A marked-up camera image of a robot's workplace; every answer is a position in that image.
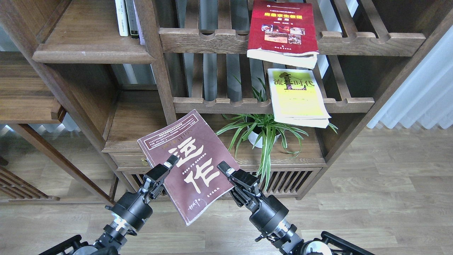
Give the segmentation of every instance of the brown book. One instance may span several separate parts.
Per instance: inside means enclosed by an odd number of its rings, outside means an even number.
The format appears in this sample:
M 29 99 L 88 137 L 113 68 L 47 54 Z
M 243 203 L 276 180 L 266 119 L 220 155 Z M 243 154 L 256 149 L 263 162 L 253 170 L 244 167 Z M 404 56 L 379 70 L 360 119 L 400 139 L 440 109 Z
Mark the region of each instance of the brown book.
M 217 165 L 222 161 L 235 169 L 239 165 L 196 110 L 137 142 L 153 166 L 171 154 L 180 158 L 164 186 L 186 225 L 233 188 Z

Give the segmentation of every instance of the yellow book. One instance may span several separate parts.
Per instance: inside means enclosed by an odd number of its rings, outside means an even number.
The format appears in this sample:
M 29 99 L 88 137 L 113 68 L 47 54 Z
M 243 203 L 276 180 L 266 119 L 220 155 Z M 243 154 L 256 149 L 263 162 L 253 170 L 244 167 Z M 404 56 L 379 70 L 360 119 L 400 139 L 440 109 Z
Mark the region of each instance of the yellow book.
M 268 69 L 268 75 L 275 121 L 327 127 L 330 115 L 312 71 Z

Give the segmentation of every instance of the red book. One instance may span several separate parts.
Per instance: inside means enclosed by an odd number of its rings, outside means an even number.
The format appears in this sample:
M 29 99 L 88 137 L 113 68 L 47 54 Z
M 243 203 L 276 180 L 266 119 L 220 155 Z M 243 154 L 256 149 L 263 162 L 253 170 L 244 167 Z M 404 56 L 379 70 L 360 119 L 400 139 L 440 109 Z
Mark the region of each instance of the red book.
M 311 4 L 254 1 L 247 57 L 313 69 L 318 54 Z
M 164 187 L 186 225 L 233 188 L 217 165 L 222 161 L 234 169 L 239 165 L 196 110 L 137 142 L 153 166 L 171 154 L 180 158 Z

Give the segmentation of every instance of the wooden floor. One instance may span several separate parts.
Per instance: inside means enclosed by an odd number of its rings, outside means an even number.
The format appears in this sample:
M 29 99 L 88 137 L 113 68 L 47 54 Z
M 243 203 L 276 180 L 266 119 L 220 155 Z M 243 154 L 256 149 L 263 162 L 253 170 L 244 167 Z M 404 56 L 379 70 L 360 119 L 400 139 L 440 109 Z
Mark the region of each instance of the wooden floor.
M 80 168 L 100 183 L 109 180 L 86 142 L 75 144 L 69 154 L 84 159 Z M 306 240 L 327 230 L 375 254 L 453 255 L 452 155 L 453 129 L 364 130 L 304 199 L 281 201 Z M 27 181 L 49 195 L 80 190 L 31 149 L 7 168 L 35 176 Z M 51 182 L 39 180 L 50 176 Z M 233 201 L 216 201 L 189 227 L 170 202 L 150 205 L 154 214 L 122 254 L 279 254 L 267 241 L 253 241 L 259 233 L 250 213 Z M 112 219 L 102 204 L 0 204 L 0 254 L 37 254 L 75 234 L 92 243 Z

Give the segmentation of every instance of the white book spine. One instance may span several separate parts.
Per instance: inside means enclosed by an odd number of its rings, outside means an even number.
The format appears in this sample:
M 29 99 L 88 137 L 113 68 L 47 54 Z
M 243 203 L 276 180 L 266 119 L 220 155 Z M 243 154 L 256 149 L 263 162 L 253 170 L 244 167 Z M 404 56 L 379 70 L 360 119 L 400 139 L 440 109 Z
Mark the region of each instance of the white book spine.
M 127 26 L 126 3 L 125 0 L 115 0 L 116 17 L 118 19 L 118 30 L 121 36 L 128 36 L 129 29 Z
M 134 11 L 135 11 L 135 20 L 137 21 L 137 29 L 139 31 L 140 44 L 145 45 L 145 39 L 143 37 L 143 30 L 141 29 L 140 20 L 139 20 L 138 14 L 137 14 L 137 7 L 135 6 L 135 2 L 134 2 Z

